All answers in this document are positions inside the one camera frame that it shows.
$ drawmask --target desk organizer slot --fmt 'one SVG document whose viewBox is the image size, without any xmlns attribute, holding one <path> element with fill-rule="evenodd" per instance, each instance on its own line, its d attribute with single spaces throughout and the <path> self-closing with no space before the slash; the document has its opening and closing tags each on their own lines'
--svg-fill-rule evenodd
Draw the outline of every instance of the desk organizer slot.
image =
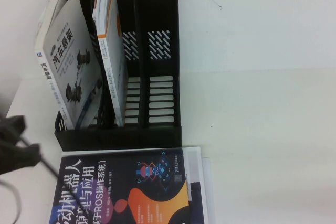
<svg viewBox="0 0 336 224">
<path fill-rule="evenodd" d="M 102 69 L 97 124 L 67 130 L 58 114 L 55 135 L 63 151 L 181 147 L 178 0 L 117 0 L 129 73 L 126 124 L 118 128 L 107 85 L 93 0 L 80 0 Z"/>
</svg>

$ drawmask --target white wall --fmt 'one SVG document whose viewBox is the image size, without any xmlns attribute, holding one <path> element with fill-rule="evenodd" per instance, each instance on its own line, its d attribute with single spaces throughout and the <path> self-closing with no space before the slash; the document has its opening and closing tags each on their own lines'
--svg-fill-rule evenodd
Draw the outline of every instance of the white wall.
<svg viewBox="0 0 336 224">
<path fill-rule="evenodd" d="M 48 0 L 0 0 L 0 114 L 6 115 L 22 78 L 41 78 L 34 58 L 37 21 Z"/>
<path fill-rule="evenodd" d="M 187 73 L 180 87 L 183 145 L 211 158 L 214 223 L 335 224 L 334 69 Z"/>
<path fill-rule="evenodd" d="M 0 0 L 0 82 L 41 77 L 33 45 L 47 1 Z M 336 0 L 179 3 L 181 72 L 336 67 Z"/>
</svg>

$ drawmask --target book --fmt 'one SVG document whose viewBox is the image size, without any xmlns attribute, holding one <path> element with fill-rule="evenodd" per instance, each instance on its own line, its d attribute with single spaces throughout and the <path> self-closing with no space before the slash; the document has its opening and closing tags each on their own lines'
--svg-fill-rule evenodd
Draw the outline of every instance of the book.
<svg viewBox="0 0 336 224">
<path fill-rule="evenodd" d="M 211 171 L 211 159 L 209 157 L 202 157 L 203 165 L 203 176 L 206 194 L 206 205 L 208 212 L 208 223 L 216 223 L 216 212 L 215 212 L 215 198 L 213 190 L 213 180 Z"/>
<path fill-rule="evenodd" d="M 191 224 L 209 224 L 200 147 L 183 148 Z"/>
<path fill-rule="evenodd" d="M 107 76 L 117 126 L 125 124 L 128 72 L 117 0 L 94 0 L 92 18 Z"/>
<path fill-rule="evenodd" d="M 79 0 L 49 0 L 35 53 L 67 129 L 87 127 L 99 109 L 102 80 Z"/>
<path fill-rule="evenodd" d="M 79 154 L 61 160 L 49 224 L 190 223 L 183 150 Z"/>
</svg>

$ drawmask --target white table surface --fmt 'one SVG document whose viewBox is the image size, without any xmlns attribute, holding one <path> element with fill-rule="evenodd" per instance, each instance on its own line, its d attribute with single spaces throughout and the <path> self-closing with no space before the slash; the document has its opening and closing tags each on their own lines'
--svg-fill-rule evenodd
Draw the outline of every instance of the white table surface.
<svg viewBox="0 0 336 224">
<path fill-rule="evenodd" d="M 336 71 L 182 73 L 180 89 L 183 146 L 211 159 L 216 223 L 336 222 Z M 19 114 L 58 168 L 44 79 L 21 83 L 8 116 Z M 0 179 L 20 191 L 18 223 L 46 223 L 56 181 L 41 164 Z M 0 198 L 0 223 L 11 223 L 14 199 L 2 188 Z"/>
</svg>

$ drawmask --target orange shape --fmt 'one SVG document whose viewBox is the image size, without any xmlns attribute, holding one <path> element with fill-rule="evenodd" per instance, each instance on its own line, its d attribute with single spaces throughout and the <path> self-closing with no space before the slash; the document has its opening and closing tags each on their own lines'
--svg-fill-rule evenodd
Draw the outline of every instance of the orange shape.
<svg viewBox="0 0 336 224">
<path fill-rule="evenodd" d="M 121 35 L 121 26 L 120 26 L 119 13 L 117 13 L 117 31 L 118 31 L 118 36 L 120 37 L 120 35 Z"/>
<path fill-rule="evenodd" d="M 134 188 L 130 191 L 128 205 L 137 224 L 167 224 L 178 210 L 189 206 L 186 182 L 178 194 L 168 201 L 152 200 Z"/>
<path fill-rule="evenodd" d="M 126 209 L 126 206 L 127 206 L 127 201 L 124 199 L 119 199 L 116 202 L 114 209 L 116 212 L 121 213 L 121 212 L 124 212 L 124 210 Z"/>
</svg>

